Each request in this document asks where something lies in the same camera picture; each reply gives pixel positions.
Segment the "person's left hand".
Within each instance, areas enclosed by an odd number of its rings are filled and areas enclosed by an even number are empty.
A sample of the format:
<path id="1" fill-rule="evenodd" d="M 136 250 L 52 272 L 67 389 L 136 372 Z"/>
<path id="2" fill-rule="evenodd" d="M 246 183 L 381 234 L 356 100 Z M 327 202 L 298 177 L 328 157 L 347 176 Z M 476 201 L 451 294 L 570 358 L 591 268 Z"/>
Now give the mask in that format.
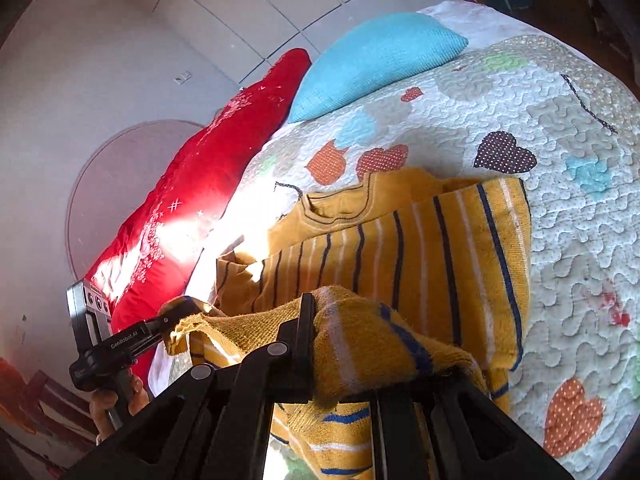
<path id="1" fill-rule="evenodd" d="M 134 394 L 128 401 L 128 411 L 134 416 L 149 404 L 150 399 L 140 377 L 132 375 L 130 387 Z M 110 419 L 110 411 L 114 410 L 117 401 L 118 395 L 108 390 L 96 390 L 91 393 L 89 411 L 98 430 L 96 444 L 100 444 L 115 432 L 115 427 Z"/>

